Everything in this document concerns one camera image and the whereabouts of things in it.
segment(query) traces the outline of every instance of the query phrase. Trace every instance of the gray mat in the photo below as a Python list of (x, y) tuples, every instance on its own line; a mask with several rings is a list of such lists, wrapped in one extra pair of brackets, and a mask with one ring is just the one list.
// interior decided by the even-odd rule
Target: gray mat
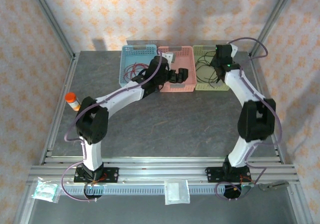
[[(80, 53), (70, 91), (79, 100), (97, 98), (119, 89), (120, 51)], [(235, 61), (255, 84), (246, 52)], [(192, 93), (153, 93), (114, 114), (102, 141), (105, 157), (224, 157), (238, 139), (241, 106), (231, 90)], [(76, 113), (65, 106), (53, 156), (81, 156), (79, 144), (66, 143), (64, 134)], [(253, 156), (273, 157), (273, 147), (259, 147)]]
[(190, 204), (165, 206), (164, 196), (107, 196), (82, 203), (66, 196), (58, 204), (36, 200), (30, 224), (295, 224), (286, 189), (255, 188), (228, 202), (214, 195), (190, 197)]

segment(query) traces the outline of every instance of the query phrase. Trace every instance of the orange patterned wall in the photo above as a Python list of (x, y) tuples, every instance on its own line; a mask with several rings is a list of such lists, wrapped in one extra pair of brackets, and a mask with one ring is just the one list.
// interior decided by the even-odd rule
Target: orange patterned wall
[(0, 223), (38, 164), (69, 63), (35, 0), (0, 0)]
[[(120, 50), (127, 40), (258, 37), (277, 0), (46, 0), (73, 50)], [(242, 42), (248, 50), (252, 43)]]
[(320, 2), (290, 0), (273, 27), (258, 69), (277, 103), (282, 149), (293, 162), (314, 223), (320, 223)]

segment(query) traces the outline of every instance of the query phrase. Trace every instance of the black mounting plate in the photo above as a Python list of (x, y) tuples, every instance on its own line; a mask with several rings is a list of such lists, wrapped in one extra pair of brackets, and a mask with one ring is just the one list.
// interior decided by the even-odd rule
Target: black mounting plate
[[(99, 181), (99, 183), (117, 183), (119, 177), (119, 168), (103, 167), (103, 174), (106, 174), (106, 179)], [(74, 183), (90, 183), (91, 180), (85, 175), (82, 167), (77, 167), (74, 175)]]
[(250, 180), (240, 176), (251, 179), (250, 169), (247, 166), (241, 168), (231, 168), (231, 172), (228, 176), (225, 176), (225, 172), (222, 167), (208, 167), (205, 169), (208, 183), (230, 182), (230, 183), (250, 183)]

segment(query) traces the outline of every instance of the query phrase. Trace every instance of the green basket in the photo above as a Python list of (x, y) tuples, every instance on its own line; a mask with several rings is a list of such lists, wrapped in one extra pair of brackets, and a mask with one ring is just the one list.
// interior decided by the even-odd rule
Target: green basket
[[(198, 59), (202, 56), (204, 56), (207, 52), (210, 52), (208, 55), (213, 56), (216, 52), (215, 45), (194, 45), (193, 46), (193, 54), (194, 54), (194, 63), (196, 64)], [(206, 61), (211, 62), (212, 57), (205, 57)], [(204, 64), (198, 64), (196, 66), (196, 69), (199, 68), (201, 65), (204, 66)], [(230, 88), (221, 81), (217, 84), (215, 82), (207, 83), (207, 82), (201, 82), (199, 80), (204, 80), (205, 78), (210, 78), (213, 73), (213, 68), (211, 67), (203, 67), (196, 71), (197, 75), (197, 84), (195, 89), (199, 91), (228, 91)], [(216, 74), (214, 74), (211, 79), (215, 79), (217, 77)]]

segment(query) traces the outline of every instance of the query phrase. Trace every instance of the plastic bottle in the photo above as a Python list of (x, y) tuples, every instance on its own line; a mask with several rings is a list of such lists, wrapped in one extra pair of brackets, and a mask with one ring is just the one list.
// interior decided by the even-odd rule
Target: plastic bottle
[(75, 93), (71, 93), (71, 92), (67, 93), (64, 99), (74, 111), (79, 111), (80, 103), (77, 101), (77, 97)]

